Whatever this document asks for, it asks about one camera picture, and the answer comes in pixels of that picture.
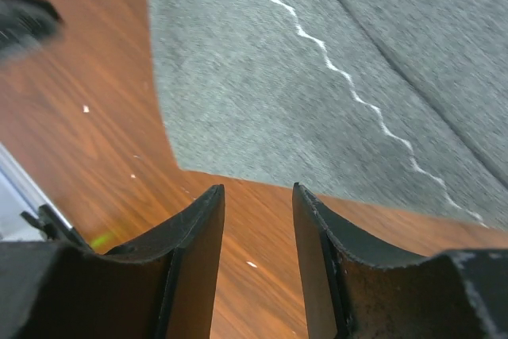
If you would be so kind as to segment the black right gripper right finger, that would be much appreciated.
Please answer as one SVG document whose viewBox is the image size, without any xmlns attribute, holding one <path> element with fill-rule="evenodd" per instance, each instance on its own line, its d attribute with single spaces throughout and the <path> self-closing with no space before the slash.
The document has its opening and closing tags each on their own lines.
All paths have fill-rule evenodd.
<svg viewBox="0 0 508 339">
<path fill-rule="evenodd" d="M 301 184 L 292 207 L 310 337 L 506 337 L 506 250 L 421 256 L 354 225 Z"/>
</svg>

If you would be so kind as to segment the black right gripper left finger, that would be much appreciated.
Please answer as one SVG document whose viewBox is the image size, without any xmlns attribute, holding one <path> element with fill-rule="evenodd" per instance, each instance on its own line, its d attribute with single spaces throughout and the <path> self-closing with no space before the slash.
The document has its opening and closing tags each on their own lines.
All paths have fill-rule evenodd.
<svg viewBox="0 0 508 339">
<path fill-rule="evenodd" d="M 214 185 L 102 255 L 63 240 L 2 242 L 2 337 L 207 338 L 224 217 Z"/>
</svg>

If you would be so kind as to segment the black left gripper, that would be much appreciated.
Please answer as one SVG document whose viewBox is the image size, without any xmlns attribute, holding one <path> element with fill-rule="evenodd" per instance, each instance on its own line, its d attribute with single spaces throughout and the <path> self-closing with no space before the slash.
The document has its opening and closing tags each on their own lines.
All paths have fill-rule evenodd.
<svg viewBox="0 0 508 339">
<path fill-rule="evenodd" d="M 49 0 L 1 0 L 1 61 L 39 48 L 64 26 Z"/>
</svg>

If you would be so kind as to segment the grey cloth napkin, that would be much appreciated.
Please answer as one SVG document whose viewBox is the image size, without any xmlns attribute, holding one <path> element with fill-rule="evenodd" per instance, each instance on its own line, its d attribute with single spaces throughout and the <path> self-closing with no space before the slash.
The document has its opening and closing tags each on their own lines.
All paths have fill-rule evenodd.
<svg viewBox="0 0 508 339">
<path fill-rule="evenodd" d="M 180 168 L 507 227 L 506 188 L 334 0 L 148 0 Z"/>
</svg>

